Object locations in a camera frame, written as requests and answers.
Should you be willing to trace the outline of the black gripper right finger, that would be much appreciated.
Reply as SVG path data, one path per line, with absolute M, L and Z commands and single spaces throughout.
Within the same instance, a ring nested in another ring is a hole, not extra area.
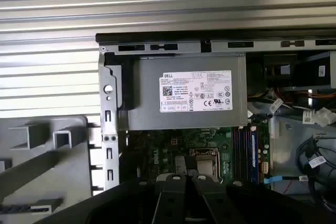
M 228 185 L 206 175 L 193 177 L 212 223 L 335 223 L 335 215 L 261 185 L 236 180 Z

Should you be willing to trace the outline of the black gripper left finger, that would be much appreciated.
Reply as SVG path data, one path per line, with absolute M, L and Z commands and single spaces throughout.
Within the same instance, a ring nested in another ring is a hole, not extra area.
M 184 223 L 186 178 L 168 174 L 155 183 L 131 180 L 39 223 Z

